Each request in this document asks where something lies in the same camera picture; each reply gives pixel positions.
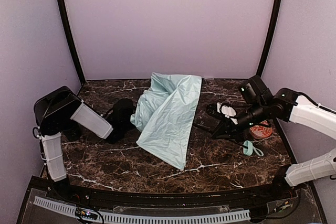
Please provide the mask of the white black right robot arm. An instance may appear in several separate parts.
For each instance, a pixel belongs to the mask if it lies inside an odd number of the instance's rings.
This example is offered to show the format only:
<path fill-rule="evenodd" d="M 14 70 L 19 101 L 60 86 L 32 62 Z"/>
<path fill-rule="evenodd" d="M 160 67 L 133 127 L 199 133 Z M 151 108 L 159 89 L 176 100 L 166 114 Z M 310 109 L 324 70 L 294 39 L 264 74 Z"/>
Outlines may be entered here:
<path fill-rule="evenodd" d="M 213 139 L 234 139 L 268 119 L 301 124 L 335 138 L 335 111 L 314 102 L 305 93 L 282 88 L 272 94 L 258 75 L 243 82 L 239 90 L 250 106 L 236 115 L 216 108 L 212 116 L 220 123 L 212 133 Z M 295 187 L 324 177 L 335 178 L 335 150 L 303 163 L 281 167 L 273 184 Z"/>

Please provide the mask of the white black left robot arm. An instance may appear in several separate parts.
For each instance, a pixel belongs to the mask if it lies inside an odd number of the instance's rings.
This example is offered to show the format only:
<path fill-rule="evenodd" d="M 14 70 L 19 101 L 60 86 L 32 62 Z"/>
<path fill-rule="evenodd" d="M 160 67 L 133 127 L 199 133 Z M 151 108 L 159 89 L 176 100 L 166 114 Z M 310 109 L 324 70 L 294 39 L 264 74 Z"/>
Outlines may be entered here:
<path fill-rule="evenodd" d="M 37 100 L 33 107 L 36 127 L 33 135 L 39 139 L 41 157 L 47 174 L 54 182 L 67 179 L 62 157 L 61 137 L 70 141 L 81 137 L 81 127 L 108 143 L 116 143 L 135 126 L 131 115 L 135 106 L 130 99 L 120 99 L 104 115 L 96 112 L 67 86 L 63 86 Z"/>

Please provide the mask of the mint green folding umbrella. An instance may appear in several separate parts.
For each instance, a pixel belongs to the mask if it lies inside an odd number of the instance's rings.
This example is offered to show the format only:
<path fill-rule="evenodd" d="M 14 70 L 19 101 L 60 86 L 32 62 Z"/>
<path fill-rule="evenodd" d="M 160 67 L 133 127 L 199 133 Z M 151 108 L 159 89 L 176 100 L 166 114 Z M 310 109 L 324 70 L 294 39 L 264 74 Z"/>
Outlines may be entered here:
<path fill-rule="evenodd" d="M 141 132 L 137 145 L 183 170 L 201 87 L 200 76 L 152 73 L 130 117 Z"/>

